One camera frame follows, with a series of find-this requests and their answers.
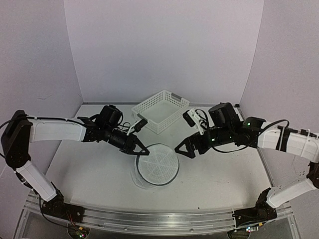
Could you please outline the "white mesh laundry bag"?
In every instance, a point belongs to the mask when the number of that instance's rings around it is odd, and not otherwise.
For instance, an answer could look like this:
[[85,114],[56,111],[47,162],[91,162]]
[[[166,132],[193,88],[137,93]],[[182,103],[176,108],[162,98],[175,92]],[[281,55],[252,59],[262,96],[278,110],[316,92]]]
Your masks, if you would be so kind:
[[142,189],[153,189],[170,184],[180,169],[176,153],[167,145],[152,144],[148,146],[150,154],[137,156],[131,177],[134,184]]

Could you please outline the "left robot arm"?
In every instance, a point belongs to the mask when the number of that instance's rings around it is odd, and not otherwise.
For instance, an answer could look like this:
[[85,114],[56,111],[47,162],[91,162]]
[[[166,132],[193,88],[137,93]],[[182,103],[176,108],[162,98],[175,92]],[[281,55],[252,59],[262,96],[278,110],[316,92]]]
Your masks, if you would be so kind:
[[104,106],[91,117],[72,119],[36,117],[18,110],[1,125],[4,128],[1,156],[22,184],[39,197],[43,215],[79,223],[83,220],[85,209],[65,201],[62,192],[39,169],[39,160],[33,159],[33,156],[44,156],[44,152],[37,153],[36,149],[51,141],[105,142],[127,155],[149,155],[149,150],[136,135],[148,124],[148,120],[141,118],[127,124],[123,119],[123,112],[114,105]]

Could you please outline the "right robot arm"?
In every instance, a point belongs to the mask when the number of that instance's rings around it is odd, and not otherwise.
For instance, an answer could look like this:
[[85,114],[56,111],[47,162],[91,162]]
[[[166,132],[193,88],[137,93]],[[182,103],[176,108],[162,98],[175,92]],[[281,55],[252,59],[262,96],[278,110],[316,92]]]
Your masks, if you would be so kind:
[[230,103],[220,103],[203,116],[191,109],[183,113],[190,127],[198,131],[185,138],[174,150],[177,154],[193,159],[209,149],[218,152],[219,146],[233,143],[239,150],[251,148],[274,149],[307,159],[309,172],[286,186],[267,188],[258,197],[254,207],[235,210],[233,217],[237,228],[254,226],[277,218],[276,209],[306,192],[319,187],[319,135],[310,130],[297,130],[282,120],[267,122],[248,117],[240,120]]

